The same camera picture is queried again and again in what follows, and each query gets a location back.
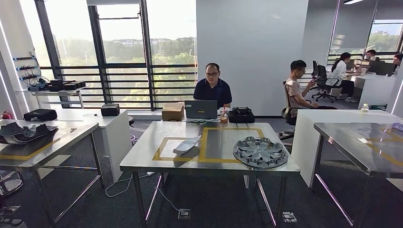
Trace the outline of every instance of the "sneaker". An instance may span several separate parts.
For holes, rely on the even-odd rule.
[[[345,100],[346,98],[347,98],[347,96],[339,95],[336,97],[336,100]]]
[[[357,100],[355,100],[355,99],[352,98],[352,97],[346,98],[345,101],[346,101],[346,102],[351,102],[351,103],[357,103],[357,102],[358,102]]]

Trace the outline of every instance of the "green trees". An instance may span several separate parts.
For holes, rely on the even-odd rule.
[[[195,38],[178,38],[170,39],[151,39],[151,52],[153,65],[169,65],[169,64],[194,64],[196,60]],[[142,40],[104,40],[104,51],[106,63],[144,63],[144,48]],[[60,64],[62,66],[96,66],[97,59],[95,55],[94,44],[84,39],[57,39],[57,50],[60,56]],[[112,99],[121,103],[122,107],[149,107],[149,89],[148,77],[144,68],[120,68],[107,69],[110,74],[118,73],[117,76],[108,76],[110,81],[122,80],[143,80],[144,82],[111,82],[110,87],[119,87],[119,89],[111,89]],[[154,68],[154,73],[177,73],[169,75],[154,75],[153,82],[156,89],[153,90],[156,101],[171,101],[192,99],[192,88],[175,87],[193,87],[197,82],[196,74],[181,74],[182,72],[197,72],[196,67],[189,68]],[[97,69],[69,69],[64,70],[65,74],[98,74]],[[144,75],[124,75],[124,73],[142,73]],[[66,80],[85,80],[100,81],[99,76],[66,76]],[[172,80],[188,80],[187,82],[173,82]],[[89,88],[100,88],[100,83],[88,83]],[[83,94],[100,94],[100,96],[87,96],[85,100],[103,100],[102,90],[89,89],[84,90]],[[187,96],[170,94],[188,94]],[[100,106],[99,103],[86,103],[86,106]],[[157,107],[162,107],[163,103],[157,103]]]
[[[374,49],[375,51],[396,51],[398,35],[391,35],[387,32],[377,31],[371,33],[368,40],[367,49]]]

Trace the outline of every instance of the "glasses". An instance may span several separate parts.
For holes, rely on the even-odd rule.
[[[215,77],[215,76],[217,76],[218,75],[218,72],[215,72],[215,73],[206,73],[206,76],[207,77]]]

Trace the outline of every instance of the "hair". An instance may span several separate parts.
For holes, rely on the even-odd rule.
[[[337,66],[337,64],[339,64],[340,61],[344,61],[344,60],[346,60],[346,59],[348,59],[350,57],[351,57],[351,54],[348,53],[348,52],[345,52],[345,53],[341,54],[340,59],[336,60],[336,62],[333,64],[332,72],[336,69],[336,66]]]
[[[401,61],[403,59],[403,54],[400,53],[400,54],[395,55],[394,57],[398,58]]]
[[[220,66],[219,66],[218,64],[216,64],[216,63],[209,63],[209,64],[207,64],[207,65],[206,65],[206,70],[207,70],[207,68],[208,68],[209,66],[215,66],[215,68],[217,68],[217,70],[220,71]]]
[[[307,64],[300,59],[293,61],[290,67],[291,70],[301,70],[302,68],[307,67]]]
[[[372,55],[376,55],[376,51],[375,50],[369,50],[369,51],[367,51],[366,53],[371,53]]]

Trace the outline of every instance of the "navy polo shirt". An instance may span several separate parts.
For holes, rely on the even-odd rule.
[[[214,88],[210,87],[205,78],[200,80],[194,89],[193,98],[196,100],[217,100],[217,109],[232,102],[230,86],[221,79],[218,79]]]

